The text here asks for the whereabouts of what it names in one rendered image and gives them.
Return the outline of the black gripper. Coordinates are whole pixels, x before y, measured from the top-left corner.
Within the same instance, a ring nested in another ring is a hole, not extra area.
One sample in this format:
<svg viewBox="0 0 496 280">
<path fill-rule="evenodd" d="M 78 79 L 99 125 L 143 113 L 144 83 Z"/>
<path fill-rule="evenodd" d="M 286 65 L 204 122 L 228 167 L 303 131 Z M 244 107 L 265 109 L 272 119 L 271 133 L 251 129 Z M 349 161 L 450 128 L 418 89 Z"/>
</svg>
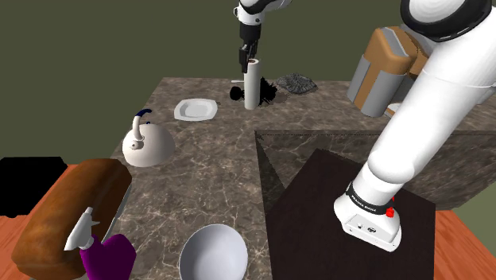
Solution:
<svg viewBox="0 0 496 280">
<path fill-rule="evenodd" d="M 242 73 L 247 73 L 249 58 L 254 59 L 257 54 L 259 25 L 247 25 L 241 22 L 239 36 L 244 45 L 238 51 L 238 61 L 241 65 Z"/>
</svg>

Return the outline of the white paper towel roll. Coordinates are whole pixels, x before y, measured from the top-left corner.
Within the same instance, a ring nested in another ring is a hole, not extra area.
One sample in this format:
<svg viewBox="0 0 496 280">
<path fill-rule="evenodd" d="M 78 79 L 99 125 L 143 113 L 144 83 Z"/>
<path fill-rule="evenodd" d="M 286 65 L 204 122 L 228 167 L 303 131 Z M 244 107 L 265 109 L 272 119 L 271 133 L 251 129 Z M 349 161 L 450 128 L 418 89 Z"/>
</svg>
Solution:
<svg viewBox="0 0 496 280">
<path fill-rule="evenodd" d="M 249 59 L 247 72 L 243 74 L 243 87 L 245 92 L 244 107 L 247 110 L 254 110 L 259 106 L 261 78 L 260 60 Z"/>
</svg>

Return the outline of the black spiky object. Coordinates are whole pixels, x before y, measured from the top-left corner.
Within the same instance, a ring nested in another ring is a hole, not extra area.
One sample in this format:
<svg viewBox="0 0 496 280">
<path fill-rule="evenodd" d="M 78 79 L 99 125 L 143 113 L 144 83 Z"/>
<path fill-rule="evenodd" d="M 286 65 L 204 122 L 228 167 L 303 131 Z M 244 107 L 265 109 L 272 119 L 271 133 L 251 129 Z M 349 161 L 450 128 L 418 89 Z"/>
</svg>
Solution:
<svg viewBox="0 0 496 280">
<path fill-rule="evenodd" d="M 259 106 L 263 103 L 270 104 L 276 97 L 277 87 L 274 83 L 269 83 L 264 77 L 261 78 L 260 83 L 260 100 Z M 234 101 L 239 101 L 245 98 L 245 92 L 237 86 L 233 86 L 230 90 L 230 98 Z"/>
</svg>

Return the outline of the grey crumpled cloth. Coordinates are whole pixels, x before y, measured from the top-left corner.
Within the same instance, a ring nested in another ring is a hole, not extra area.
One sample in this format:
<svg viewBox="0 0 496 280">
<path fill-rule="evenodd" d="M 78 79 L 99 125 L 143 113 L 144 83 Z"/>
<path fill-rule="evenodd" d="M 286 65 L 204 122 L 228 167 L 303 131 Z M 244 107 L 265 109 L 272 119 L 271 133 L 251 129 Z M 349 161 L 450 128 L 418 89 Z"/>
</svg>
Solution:
<svg viewBox="0 0 496 280">
<path fill-rule="evenodd" d="M 317 88 L 312 79 L 295 72 L 277 78 L 276 83 L 289 93 L 297 95 L 305 94 Z"/>
</svg>

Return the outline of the white square plate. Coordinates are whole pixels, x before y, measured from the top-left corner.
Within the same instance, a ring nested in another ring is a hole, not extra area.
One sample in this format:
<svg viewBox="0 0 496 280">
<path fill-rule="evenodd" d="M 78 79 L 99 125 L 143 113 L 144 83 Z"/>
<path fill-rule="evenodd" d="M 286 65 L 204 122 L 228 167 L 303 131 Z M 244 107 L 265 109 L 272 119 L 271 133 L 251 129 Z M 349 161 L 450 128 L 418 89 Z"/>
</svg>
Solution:
<svg viewBox="0 0 496 280">
<path fill-rule="evenodd" d="M 217 102 L 212 99 L 183 99 L 174 109 L 174 118 L 188 122 L 200 122 L 213 119 L 217 110 Z"/>
</svg>

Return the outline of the brown and grey appliance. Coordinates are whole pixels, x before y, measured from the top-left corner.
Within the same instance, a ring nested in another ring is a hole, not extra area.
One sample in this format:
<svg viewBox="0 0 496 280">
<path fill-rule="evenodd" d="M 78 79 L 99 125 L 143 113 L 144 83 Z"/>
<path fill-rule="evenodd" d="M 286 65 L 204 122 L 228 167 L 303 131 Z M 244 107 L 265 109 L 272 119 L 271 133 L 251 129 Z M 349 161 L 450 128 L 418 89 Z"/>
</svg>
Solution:
<svg viewBox="0 0 496 280">
<path fill-rule="evenodd" d="M 347 98 L 369 117 L 393 116 L 435 45 L 405 24 L 376 28 L 350 82 Z"/>
</svg>

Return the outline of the dark robot stand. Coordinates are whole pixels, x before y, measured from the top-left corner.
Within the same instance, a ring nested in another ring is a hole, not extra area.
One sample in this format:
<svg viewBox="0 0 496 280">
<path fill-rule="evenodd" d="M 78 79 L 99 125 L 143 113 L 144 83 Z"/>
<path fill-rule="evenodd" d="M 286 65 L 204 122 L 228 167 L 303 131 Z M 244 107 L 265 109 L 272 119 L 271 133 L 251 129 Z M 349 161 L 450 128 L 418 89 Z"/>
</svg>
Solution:
<svg viewBox="0 0 496 280">
<path fill-rule="evenodd" d="M 436 206 L 395 196 L 398 249 L 384 251 L 342 229 L 333 204 L 360 164 L 315 150 L 266 217 L 273 280 L 434 280 Z"/>
</svg>

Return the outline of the white round bowl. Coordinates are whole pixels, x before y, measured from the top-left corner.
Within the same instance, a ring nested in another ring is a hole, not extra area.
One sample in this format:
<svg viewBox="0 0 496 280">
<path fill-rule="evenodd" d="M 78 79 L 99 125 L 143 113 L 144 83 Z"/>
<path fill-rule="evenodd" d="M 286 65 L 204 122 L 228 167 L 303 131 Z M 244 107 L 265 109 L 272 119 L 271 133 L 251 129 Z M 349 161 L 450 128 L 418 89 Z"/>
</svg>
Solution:
<svg viewBox="0 0 496 280">
<path fill-rule="evenodd" d="M 248 250 L 243 237 L 225 224 L 209 224 L 192 234 L 180 253 L 180 280 L 243 280 Z"/>
</svg>

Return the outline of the brown bread loaf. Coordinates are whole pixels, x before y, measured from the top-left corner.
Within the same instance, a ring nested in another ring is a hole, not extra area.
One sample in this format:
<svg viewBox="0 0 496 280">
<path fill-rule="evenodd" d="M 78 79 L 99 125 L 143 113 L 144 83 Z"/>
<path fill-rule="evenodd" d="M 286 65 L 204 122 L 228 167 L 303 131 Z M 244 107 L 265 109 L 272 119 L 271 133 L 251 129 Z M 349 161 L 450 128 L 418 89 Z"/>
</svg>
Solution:
<svg viewBox="0 0 496 280">
<path fill-rule="evenodd" d="M 64 246 L 84 211 L 93 208 L 98 224 L 92 233 L 102 240 L 112 228 L 132 181 L 117 159 L 89 159 L 78 164 L 51 188 L 21 233 L 11 258 L 35 280 L 74 280 L 85 274 L 77 249 Z"/>
</svg>

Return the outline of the purple spray bottle white trigger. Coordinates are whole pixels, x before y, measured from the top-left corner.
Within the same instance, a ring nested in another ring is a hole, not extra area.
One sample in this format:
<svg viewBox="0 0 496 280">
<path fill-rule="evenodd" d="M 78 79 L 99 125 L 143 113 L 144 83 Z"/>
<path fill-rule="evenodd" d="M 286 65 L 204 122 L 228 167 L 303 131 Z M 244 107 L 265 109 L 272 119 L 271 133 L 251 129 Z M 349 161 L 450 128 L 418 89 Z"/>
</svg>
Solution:
<svg viewBox="0 0 496 280">
<path fill-rule="evenodd" d="M 70 232 L 64 251 L 79 248 L 79 255 L 88 280 L 129 280 L 137 253 L 132 243 L 122 234 L 112 235 L 101 242 L 92 233 L 99 224 L 92 218 L 93 208 L 88 207 Z"/>
</svg>

